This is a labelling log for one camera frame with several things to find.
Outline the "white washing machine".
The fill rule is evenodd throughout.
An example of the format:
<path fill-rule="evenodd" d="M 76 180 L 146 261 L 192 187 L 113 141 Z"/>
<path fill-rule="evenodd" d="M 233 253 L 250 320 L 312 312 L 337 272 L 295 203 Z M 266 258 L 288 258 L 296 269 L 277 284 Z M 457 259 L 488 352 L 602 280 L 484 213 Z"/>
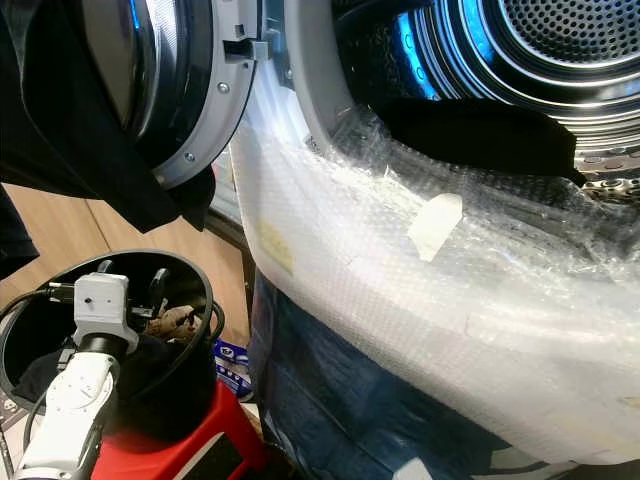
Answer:
<path fill-rule="evenodd" d="M 308 90 L 316 95 L 334 93 L 343 100 L 352 102 L 357 108 L 369 109 L 381 123 L 375 111 L 390 101 L 433 100 L 421 95 L 419 87 L 413 82 L 406 55 L 401 54 L 390 31 L 390 22 L 394 15 L 421 6 L 425 1 L 265 0 L 262 18 L 265 19 L 265 37 L 269 42 L 270 58 L 264 64 L 273 65 L 276 73 L 288 79 L 296 90 Z M 506 174 L 471 166 L 462 168 L 539 180 L 563 179 L 541 175 Z M 605 204 L 640 206 L 640 180 L 622 179 L 621 182 L 613 183 L 586 178 L 584 186 L 576 187 L 586 196 Z M 248 241 L 247 229 L 242 218 L 241 223 Z M 264 274 L 259 260 L 253 253 L 252 257 L 257 274 Z M 557 476 L 582 465 L 609 463 L 566 461 L 549 465 L 556 467 L 557 474 L 554 476 Z"/>

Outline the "black round laundry bucket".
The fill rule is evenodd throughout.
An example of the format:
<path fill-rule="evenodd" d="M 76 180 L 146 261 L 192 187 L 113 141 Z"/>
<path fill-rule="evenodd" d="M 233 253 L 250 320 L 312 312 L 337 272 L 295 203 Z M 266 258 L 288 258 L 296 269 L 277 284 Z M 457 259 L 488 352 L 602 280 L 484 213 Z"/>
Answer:
<path fill-rule="evenodd" d="M 74 282 L 93 273 L 102 259 L 113 261 L 111 273 L 127 276 L 127 298 L 132 305 L 150 306 L 148 283 L 157 269 L 166 268 L 170 273 L 166 305 L 193 306 L 200 316 L 200 332 L 184 346 L 168 370 L 131 398 L 123 398 L 116 388 L 116 398 L 105 420 L 106 435 L 140 433 L 161 442 L 178 442 L 196 429 L 214 397 L 211 330 L 218 324 L 220 306 L 212 294 L 209 276 L 195 262 L 177 253 L 124 250 L 83 261 L 55 275 L 54 280 Z M 1 389 L 5 396 L 14 401 L 22 399 L 12 394 L 19 376 L 36 358 L 61 353 L 70 346 L 74 329 L 68 303 L 29 300 L 15 307 L 3 320 L 0 335 Z"/>

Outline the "blue white printed package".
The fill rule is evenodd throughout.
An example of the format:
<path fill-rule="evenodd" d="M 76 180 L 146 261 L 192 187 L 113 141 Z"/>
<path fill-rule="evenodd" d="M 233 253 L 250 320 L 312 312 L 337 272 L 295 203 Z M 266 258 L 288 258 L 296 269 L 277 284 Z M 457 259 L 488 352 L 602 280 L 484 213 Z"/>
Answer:
<path fill-rule="evenodd" d="M 212 347 L 212 353 L 218 378 L 236 394 L 239 402 L 251 402 L 253 383 L 248 349 L 219 338 Z"/>

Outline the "grey patterned floor mat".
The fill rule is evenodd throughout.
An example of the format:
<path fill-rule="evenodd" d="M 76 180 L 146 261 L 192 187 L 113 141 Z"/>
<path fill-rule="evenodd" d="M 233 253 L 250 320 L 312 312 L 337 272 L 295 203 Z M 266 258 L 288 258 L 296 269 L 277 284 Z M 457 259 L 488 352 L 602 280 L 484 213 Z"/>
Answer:
<path fill-rule="evenodd" d="M 14 401 L 9 396 L 1 396 L 0 431 L 6 448 L 10 452 L 23 451 L 23 435 L 29 416 L 29 403 L 24 399 Z"/>

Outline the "perforated steel washer drum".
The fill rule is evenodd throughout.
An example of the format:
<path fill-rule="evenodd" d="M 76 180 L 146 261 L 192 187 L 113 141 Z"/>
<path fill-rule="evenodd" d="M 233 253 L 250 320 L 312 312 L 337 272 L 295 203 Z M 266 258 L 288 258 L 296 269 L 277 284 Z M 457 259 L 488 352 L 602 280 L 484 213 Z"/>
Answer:
<path fill-rule="evenodd" d="M 556 119 L 589 180 L 640 180 L 640 0 L 426 0 L 390 31 L 422 96 Z"/>

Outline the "grey round washer door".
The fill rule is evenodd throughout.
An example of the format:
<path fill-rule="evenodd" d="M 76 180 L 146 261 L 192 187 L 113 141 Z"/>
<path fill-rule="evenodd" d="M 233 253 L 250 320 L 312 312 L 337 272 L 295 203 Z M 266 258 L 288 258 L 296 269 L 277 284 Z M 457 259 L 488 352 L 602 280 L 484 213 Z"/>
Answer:
<path fill-rule="evenodd" d="M 152 178 L 173 189 L 209 168 L 236 133 L 270 58 L 265 0 L 128 0 L 133 47 L 127 129 Z"/>

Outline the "yellow sticker label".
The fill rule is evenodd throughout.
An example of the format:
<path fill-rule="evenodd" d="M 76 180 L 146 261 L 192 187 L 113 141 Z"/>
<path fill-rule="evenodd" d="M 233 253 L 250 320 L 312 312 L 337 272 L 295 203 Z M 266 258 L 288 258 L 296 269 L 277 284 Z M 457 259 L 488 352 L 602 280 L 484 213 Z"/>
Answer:
<path fill-rule="evenodd" d="M 270 221 L 262 220 L 256 227 L 262 250 L 285 275 L 294 275 L 294 255 L 288 239 Z"/>

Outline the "pale tape strip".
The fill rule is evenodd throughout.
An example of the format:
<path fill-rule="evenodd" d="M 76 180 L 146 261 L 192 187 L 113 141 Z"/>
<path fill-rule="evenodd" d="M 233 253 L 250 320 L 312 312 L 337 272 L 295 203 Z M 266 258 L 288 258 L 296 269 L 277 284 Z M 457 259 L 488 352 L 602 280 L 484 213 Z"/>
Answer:
<path fill-rule="evenodd" d="M 407 230 L 419 259 L 430 262 L 451 237 L 463 218 L 465 201 L 460 195 L 443 193 L 425 202 Z"/>

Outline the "blue denim cloth cover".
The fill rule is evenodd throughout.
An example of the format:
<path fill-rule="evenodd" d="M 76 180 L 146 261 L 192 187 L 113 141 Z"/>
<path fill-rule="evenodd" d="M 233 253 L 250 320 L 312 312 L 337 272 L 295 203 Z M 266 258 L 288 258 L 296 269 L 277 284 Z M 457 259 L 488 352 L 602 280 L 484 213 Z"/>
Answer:
<path fill-rule="evenodd" d="M 250 378 L 270 444 L 311 480 L 541 480 L 557 474 L 376 364 L 253 280 Z"/>

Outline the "red plastic stool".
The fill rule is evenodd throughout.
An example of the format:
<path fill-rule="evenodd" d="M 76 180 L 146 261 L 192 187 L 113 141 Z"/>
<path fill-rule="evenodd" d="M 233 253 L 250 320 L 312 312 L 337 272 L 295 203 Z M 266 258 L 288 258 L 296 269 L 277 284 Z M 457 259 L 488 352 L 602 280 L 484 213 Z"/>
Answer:
<path fill-rule="evenodd" d="M 269 454 L 232 389 L 218 383 L 196 429 L 178 442 L 105 436 L 90 480 L 268 480 Z"/>

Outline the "black garment in washer opening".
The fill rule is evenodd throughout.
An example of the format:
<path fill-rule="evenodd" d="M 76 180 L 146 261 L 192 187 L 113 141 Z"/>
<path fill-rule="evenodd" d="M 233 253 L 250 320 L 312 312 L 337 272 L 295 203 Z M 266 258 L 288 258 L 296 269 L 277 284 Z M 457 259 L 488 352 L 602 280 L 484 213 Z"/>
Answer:
<path fill-rule="evenodd" d="M 539 111 L 489 99 L 397 99 L 375 111 L 390 137 L 431 159 L 584 186 L 576 137 Z"/>

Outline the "black clothes in bucket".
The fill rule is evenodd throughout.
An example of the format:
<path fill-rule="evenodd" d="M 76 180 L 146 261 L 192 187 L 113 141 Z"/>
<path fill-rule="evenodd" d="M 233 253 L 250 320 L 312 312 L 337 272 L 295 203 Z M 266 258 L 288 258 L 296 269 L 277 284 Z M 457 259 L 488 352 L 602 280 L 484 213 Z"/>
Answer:
<path fill-rule="evenodd" d="M 138 390 L 147 387 L 151 380 L 169 369 L 183 348 L 182 344 L 142 335 L 136 352 L 125 357 L 123 361 L 122 379 L 116 383 L 122 397 L 131 398 Z M 13 396 L 35 402 L 49 388 L 52 379 L 59 374 L 60 355 L 60 352 L 52 352 L 36 358 L 19 376 L 18 383 L 12 388 Z"/>

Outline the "brown patterned garment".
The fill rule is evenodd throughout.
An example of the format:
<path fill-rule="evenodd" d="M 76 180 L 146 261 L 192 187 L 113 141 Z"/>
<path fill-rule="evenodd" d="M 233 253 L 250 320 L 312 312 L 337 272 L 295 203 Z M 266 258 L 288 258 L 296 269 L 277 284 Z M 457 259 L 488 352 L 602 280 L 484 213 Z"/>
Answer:
<path fill-rule="evenodd" d="M 195 307 L 184 305 L 166 308 L 159 316 L 148 321 L 143 333 L 161 342 L 186 346 L 200 332 L 200 328 L 200 316 L 196 314 Z"/>

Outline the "light wooden cabinet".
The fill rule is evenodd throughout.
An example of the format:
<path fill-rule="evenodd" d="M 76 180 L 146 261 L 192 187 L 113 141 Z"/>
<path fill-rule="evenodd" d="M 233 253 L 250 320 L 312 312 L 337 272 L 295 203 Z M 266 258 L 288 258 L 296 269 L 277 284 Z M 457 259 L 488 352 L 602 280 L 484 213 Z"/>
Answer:
<path fill-rule="evenodd" d="M 179 219 L 141 233 L 105 202 L 84 200 L 5 184 L 38 250 L 35 261 L 1 280 L 0 301 L 31 291 L 84 260 L 119 250 L 155 248 L 178 253 L 209 276 L 225 310 L 247 305 L 241 251 L 214 233 L 198 232 Z"/>

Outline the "dark navy hanging garment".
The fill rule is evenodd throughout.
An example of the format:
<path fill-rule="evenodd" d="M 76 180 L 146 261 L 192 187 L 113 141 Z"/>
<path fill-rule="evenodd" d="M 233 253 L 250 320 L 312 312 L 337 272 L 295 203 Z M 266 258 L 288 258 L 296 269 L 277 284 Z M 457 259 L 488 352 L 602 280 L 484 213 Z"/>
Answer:
<path fill-rule="evenodd" d="M 4 188 L 0 189 L 0 278 L 6 279 L 31 264 L 40 251 Z"/>

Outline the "clear bubble wrap sheet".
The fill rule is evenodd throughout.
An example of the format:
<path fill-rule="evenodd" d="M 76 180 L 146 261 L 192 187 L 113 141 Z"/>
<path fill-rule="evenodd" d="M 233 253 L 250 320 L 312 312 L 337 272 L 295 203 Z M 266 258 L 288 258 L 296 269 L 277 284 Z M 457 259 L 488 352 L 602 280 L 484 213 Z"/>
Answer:
<path fill-rule="evenodd" d="M 298 306 L 532 457 L 640 460 L 640 206 L 431 160 L 270 64 L 237 137 L 251 251 Z M 424 262 L 407 230 L 443 193 L 463 218 Z M 293 276 L 262 250 L 262 220 L 291 244 Z"/>

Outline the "black hanging garment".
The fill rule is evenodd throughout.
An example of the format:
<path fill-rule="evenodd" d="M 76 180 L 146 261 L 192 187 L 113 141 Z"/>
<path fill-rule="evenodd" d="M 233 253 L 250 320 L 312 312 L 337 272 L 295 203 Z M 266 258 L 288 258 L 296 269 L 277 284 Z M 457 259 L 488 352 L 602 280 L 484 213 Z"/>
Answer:
<path fill-rule="evenodd" d="M 68 0 L 1 0 L 4 183 L 101 200 L 142 233 L 184 218 L 206 227 L 210 170 L 161 187 L 120 127 Z"/>

